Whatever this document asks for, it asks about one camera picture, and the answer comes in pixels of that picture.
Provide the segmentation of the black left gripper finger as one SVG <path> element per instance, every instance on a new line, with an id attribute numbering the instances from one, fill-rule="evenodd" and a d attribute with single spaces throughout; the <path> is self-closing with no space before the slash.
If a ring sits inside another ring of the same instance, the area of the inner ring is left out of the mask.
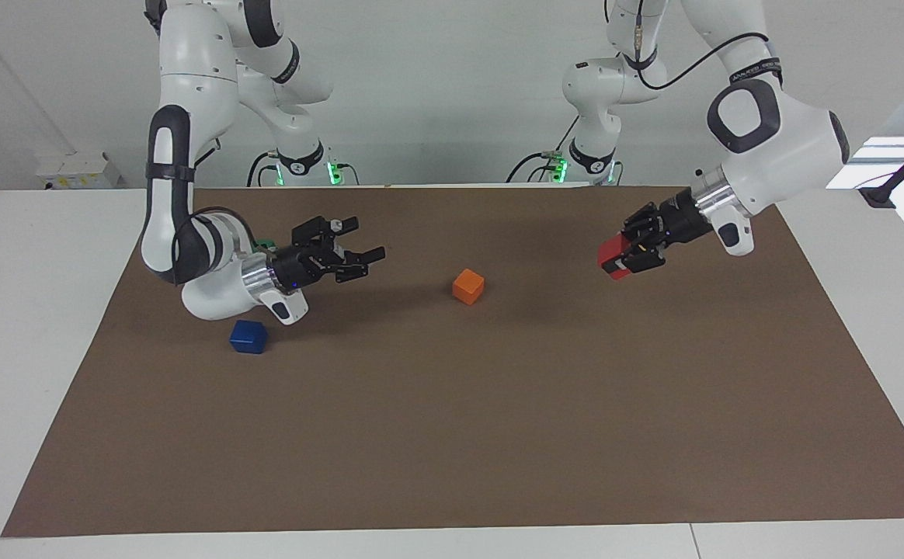
<path id="1" fill-rule="evenodd" d="M 619 241 L 617 248 L 620 251 L 612 259 L 612 275 L 633 275 L 666 264 L 664 250 L 655 245 L 643 248 L 641 245 Z"/>
<path id="2" fill-rule="evenodd" d="M 665 238 L 666 228 L 660 209 L 655 204 L 645 204 L 624 220 L 621 234 L 624 238 Z"/>

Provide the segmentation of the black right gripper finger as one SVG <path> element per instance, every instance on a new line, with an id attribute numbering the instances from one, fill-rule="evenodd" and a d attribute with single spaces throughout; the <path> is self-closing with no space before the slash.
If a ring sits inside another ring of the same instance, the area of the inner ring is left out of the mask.
<path id="1" fill-rule="evenodd" d="M 370 265 L 385 258 L 387 258 L 385 247 L 376 247 L 367 252 L 342 250 L 341 262 L 327 265 L 327 270 L 334 275 L 336 283 L 352 282 L 367 276 Z"/>
<path id="2" fill-rule="evenodd" d="M 323 250 L 341 250 L 338 237 L 359 229 L 359 218 L 352 216 L 343 220 L 325 219 L 317 216 L 293 227 L 291 231 L 292 248 L 323 248 Z"/>

